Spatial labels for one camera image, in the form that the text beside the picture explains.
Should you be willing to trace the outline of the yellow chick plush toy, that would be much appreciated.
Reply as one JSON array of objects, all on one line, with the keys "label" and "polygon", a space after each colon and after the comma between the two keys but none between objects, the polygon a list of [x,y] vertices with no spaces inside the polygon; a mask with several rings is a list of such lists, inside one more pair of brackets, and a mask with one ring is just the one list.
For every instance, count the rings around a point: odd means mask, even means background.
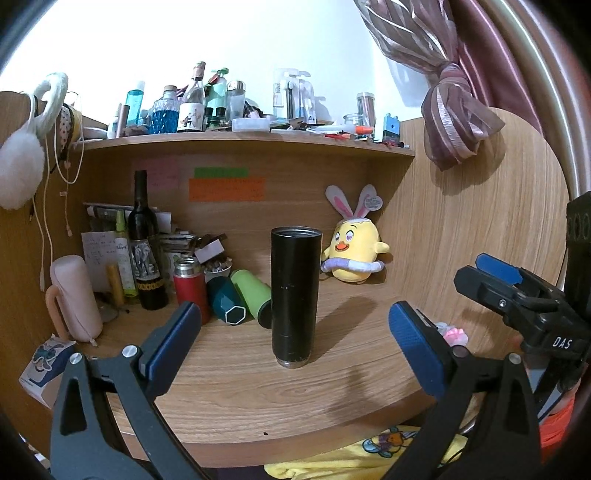
[{"label": "yellow chick plush toy", "polygon": [[390,252],[390,246],[381,240],[377,226],[368,218],[370,212],[383,207],[383,199],[372,184],[363,187],[356,209],[338,186],[329,185],[325,197],[342,220],[322,252],[321,272],[345,283],[362,284],[384,270],[385,264],[378,257]]}]

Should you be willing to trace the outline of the yellow printed cloth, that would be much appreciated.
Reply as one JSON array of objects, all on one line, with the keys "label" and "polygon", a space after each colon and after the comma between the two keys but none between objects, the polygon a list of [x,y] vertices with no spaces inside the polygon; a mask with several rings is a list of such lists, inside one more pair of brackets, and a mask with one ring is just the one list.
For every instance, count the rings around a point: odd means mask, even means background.
[{"label": "yellow printed cloth", "polygon": [[300,460],[266,464],[273,479],[381,479],[421,429],[398,425],[348,446]]}]

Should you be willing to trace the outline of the blue small box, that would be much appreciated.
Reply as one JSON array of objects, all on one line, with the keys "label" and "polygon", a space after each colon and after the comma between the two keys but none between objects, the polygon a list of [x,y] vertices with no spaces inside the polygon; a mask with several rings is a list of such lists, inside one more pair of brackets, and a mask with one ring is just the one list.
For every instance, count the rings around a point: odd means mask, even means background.
[{"label": "blue small box", "polygon": [[382,142],[398,145],[400,143],[400,129],[401,122],[397,116],[390,113],[384,115]]}]

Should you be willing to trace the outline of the pink sticky note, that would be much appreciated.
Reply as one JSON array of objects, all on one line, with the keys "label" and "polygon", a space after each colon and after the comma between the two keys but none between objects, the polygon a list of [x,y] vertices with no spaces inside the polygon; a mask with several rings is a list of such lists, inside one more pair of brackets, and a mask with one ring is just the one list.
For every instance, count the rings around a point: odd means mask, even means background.
[{"label": "pink sticky note", "polygon": [[172,157],[136,159],[133,170],[145,170],[149,193],[177,189],[179,186],[179,168],[177,159]]}]

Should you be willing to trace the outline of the teal cup lying down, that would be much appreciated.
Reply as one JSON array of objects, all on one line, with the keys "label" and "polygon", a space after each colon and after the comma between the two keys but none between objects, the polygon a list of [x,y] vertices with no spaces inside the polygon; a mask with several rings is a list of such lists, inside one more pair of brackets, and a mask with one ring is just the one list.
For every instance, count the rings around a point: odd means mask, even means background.
[{"label": "teal cup lying down", "polygon": [[246,320],[247,309],[242,296],[228,277],[215,277],[206,283],[211,311],[226,325],[239,325]]}]

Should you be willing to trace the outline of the pink small toy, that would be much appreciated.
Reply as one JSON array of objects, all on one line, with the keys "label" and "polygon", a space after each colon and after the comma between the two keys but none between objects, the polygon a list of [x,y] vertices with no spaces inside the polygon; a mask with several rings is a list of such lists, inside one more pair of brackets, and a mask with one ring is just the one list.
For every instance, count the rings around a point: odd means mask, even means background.
[{"label": "pink small toy", "polygon": [[445,322],[438,322],[436,328],[449,346],[467,346],[469,336],[463,328],[449,325]]}]

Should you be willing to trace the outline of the white blue tissue box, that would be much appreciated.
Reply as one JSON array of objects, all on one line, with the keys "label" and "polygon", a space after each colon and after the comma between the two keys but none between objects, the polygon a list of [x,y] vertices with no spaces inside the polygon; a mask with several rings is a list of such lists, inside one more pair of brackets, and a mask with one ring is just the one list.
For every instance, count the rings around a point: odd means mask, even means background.
[{"label": "white blue tissue box", "polygon": [[61,377],[74,352],[74,341],[63,341],[52,335],[37,347],[21,373],[21,387],[41,405],[52,409],[57,399]]}]

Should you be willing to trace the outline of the wooden shelf board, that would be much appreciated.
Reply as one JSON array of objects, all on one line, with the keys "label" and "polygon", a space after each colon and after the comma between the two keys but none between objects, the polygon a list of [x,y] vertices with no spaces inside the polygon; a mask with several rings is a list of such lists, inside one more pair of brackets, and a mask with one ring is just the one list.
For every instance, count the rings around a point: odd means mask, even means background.
[{"label": "wooden shelf board", "polygon": [[72,153],[100,152],[128,155],[183,155],[201,153],[253,153],[274,151],[283,154],[322,153],[327,155],[413,158],[411,149],[370,142],[334,139],[321,135],[266,132],[196,132],[143,135],[111,140],[88,140],[70,146]]}]

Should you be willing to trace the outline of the green cup lying down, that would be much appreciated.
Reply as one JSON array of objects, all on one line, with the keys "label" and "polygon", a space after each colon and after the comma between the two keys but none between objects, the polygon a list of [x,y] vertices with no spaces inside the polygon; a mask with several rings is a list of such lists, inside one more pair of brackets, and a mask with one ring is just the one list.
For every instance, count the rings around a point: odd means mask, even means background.
[{"label": "green cup lying down", "polygon": [[273,321],[270,286],[245,269],[233,272],[230,281],[242,296],[242,300],[245,301],[250,315],[264,329],[270,329],[271,321]]}]

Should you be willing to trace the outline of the orange sticky note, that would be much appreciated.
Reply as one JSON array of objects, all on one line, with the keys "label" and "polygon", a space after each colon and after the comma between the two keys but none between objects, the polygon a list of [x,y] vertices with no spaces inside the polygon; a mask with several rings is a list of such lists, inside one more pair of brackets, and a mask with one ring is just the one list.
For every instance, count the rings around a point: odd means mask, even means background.
[{"label": "orange sticky note", "polygon": [[190,202],[256,202],[266,197],[266,179],[193,178],[188,181]]}]

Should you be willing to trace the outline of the red thermos bottle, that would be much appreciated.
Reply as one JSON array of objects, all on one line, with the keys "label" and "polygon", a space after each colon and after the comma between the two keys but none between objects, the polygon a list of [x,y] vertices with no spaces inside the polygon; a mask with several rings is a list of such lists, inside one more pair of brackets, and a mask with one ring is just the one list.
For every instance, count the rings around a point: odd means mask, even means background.
[{"label": "red thermos bottle", "polygon": [[200,310],[201,324],[207,324],[211,320],[211,308],[207,301],[204,273],[197,259],[190,256],[176,259],[173,281],[178,304],[190,301],[197,305]]}]

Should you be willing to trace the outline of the black cylindrical thermos cup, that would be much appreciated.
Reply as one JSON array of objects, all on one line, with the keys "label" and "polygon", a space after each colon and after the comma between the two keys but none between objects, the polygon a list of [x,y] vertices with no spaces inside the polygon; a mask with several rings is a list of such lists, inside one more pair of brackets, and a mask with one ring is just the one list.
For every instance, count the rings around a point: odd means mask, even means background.
[{"label": "black cylindrical thermos cup", "polygon": [[287,369],[308,363],[314,347],[322,232],[304,226],[271,232],[271,343]]}]

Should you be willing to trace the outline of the light blue tall bottle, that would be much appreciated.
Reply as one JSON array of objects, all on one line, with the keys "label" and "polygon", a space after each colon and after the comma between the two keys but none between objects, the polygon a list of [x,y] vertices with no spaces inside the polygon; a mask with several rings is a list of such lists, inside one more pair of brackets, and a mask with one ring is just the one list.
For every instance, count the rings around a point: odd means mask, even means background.
[{"label": "light blue tall bottle", "polygon": [[138,81],[136,85],[127,91],[125,104],[129,107],[126,126],[135,126],[138,123],[141,113],[141,105],[144,94],[144,81]]}]

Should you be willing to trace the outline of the green sticky note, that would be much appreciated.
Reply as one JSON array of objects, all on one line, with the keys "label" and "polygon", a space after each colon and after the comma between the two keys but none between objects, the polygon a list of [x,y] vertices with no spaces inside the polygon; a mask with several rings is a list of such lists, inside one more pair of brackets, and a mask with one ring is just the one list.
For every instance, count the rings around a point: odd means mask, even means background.
[{"label": "green sticky note", "polygon": [[249,169],[246,167],[195,167],[193,170],[195,179],[235,179],[249,177]]}]

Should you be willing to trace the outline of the white labelled glass bottle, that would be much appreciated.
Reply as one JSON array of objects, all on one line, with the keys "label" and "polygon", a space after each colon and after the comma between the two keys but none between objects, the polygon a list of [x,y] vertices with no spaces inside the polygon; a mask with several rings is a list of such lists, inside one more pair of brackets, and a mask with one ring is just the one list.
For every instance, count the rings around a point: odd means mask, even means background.
[{"label": "white labelled glass bottle", "polygon": [[178,132],[199,132],[204,128],[204,70],[204,61],[194,67],[193,83],[184,92],[179,107]]}]

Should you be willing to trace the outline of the pink curtain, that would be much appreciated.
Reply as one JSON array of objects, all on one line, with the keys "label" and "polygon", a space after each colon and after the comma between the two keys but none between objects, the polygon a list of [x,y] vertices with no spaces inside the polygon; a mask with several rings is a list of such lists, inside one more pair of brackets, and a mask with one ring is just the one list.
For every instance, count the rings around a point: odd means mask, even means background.
[{"label": "pink curtain", "polygon": [[359,1],[383,55],[425,75],[424,146],[442,171],[500,132],[497,109],[542,128],[514,54],[480,1]]}]

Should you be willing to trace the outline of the dark wine bottle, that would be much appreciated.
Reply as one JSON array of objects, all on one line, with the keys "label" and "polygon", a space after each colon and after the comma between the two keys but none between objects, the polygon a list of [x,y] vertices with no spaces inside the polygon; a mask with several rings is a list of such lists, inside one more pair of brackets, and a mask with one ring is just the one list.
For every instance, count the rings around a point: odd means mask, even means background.
[{"label": "dark wine bottle", "polygon": [[148,205],[146,170],[134,172],[134,206],[127,218],[127,233],[140,305],[159,310],[168,304],[168,295],[160,271],[157,219]]}]

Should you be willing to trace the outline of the white fluffy earmuffs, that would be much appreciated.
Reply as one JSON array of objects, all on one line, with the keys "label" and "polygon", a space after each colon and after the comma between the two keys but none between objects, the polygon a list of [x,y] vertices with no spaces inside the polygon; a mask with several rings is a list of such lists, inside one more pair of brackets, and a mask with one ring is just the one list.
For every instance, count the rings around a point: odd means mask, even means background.
[{"label": "white fluffy earmuffs", "polygon": [[61,112],[68,89],[68,76],[49,74],[28,93],[29,115],[1,147],[1,207],[18,210],[36,193],[45,165],[41,140],[50,132]]}]

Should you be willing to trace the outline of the blue glass bottle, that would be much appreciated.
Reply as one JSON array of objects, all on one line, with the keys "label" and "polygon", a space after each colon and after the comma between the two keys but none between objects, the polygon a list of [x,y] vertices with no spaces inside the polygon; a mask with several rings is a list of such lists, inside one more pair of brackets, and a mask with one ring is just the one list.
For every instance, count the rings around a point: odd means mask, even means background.
[{"label": "blue glass bottle", "polygon": [[150,134],[168,134],[177,132],[181,101],[177,97],[177,87],[166,85],[160,99],[150,110]]}]

